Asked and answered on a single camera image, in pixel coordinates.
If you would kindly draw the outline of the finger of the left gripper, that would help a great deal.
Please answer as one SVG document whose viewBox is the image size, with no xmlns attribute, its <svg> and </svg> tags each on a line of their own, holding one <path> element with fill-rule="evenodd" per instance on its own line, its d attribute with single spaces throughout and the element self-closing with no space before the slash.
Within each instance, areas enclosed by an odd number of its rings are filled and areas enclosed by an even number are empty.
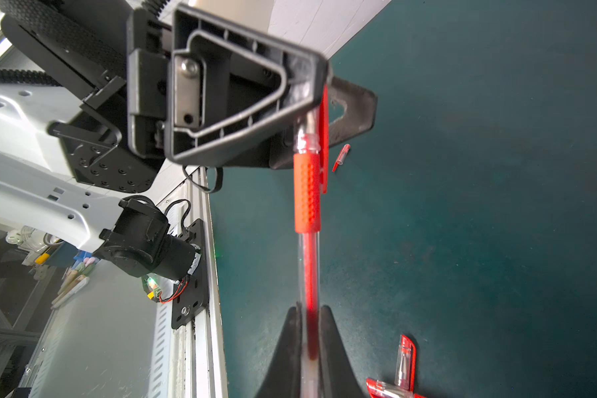
<svg viewBox="0 0 597 398">
<path fill-rule="evenodd" d="M 334 76 L 328 85 L 329 114 L 338 106 L 343 112 L 328 124 L 328 144 L 332 148 L 370 131 L 375 124 L 378 97 L 373 91 Z M 294 126 L 270 140 L 271 169 L 292 169 Z"/>
</svg>

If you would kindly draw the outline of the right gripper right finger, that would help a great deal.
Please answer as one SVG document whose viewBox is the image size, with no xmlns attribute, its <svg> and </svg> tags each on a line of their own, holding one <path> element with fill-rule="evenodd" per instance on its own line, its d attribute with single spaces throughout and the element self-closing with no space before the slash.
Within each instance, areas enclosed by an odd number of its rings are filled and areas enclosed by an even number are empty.
<svg viewBox="0 0 597 398">
<path fill-rule="evenodd" d="M 321 397 L 364 397 L 353 372 L 330 307 L 319 310 L 319 361 Z"/>
</svg>

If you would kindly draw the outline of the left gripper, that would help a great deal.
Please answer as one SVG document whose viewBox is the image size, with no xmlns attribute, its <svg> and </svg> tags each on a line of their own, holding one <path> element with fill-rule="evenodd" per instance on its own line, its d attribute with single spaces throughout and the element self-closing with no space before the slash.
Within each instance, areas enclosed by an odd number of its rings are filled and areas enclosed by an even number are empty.
<svg viewBox="0 0 597 398">
<path fill-rule="evenodd" d="M 150 189 L 164 164 L 224 167 L 317 108 L 328 61 L 317 51 L 181 4 L 173 14 L 167 128 L 164 69 L 131 61 L 161 44 L 160 7 L 51 7 L 48 36 L 66 50 L 61 84 L 81 113 L 51 132 L 77 182 Z"/>
</svg>

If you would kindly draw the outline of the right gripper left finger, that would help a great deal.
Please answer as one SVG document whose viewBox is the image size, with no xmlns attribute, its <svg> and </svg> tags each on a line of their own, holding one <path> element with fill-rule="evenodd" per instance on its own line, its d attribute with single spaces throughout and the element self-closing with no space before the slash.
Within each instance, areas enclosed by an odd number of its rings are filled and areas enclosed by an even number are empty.
<svg viewBox="0 0 597 398">
<path fill-rule="evenodd" d="M 255 397 L 300 397 L 302 318 L 300 308 L 289 309 L 270 366 Z"/>
</svg>

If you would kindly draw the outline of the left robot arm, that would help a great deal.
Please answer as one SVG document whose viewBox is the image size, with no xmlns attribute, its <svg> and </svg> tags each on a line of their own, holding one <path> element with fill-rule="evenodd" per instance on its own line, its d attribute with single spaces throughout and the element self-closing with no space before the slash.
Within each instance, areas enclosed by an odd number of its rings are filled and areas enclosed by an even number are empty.
<svg viewBox="0 0 597 398">
<path fill-rule="evenodd" d="M 36 64 L 0 69 L 0 220 L 99 258 L 43 344 L 27 397 L 223 397 L 227 373 L 207 169 L 290 169 L 301 291 L 260 397 L 360 397 L 318 303 L 328 151 L 371 130 L 377 98 L 323 54 L 219 13 L 163 1 L 0 1 Z"/>
</svg>

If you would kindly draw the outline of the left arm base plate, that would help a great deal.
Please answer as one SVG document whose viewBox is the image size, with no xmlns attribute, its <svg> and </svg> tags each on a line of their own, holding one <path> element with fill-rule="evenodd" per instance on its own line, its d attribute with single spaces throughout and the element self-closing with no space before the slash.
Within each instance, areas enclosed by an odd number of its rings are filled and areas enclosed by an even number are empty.
<svg viewBox="0 0 597 398">
<path fill-rule="evenodd" d="M 183 234 L 194 250 L 192 268 L 187 273 L 187 286 L 172 301 L 172 329 L 177 330 L 193 321 L 207 309 L 210 300 L 208 282 L 208 245 L 205 223 L 197 218 Z"/>
</svg>

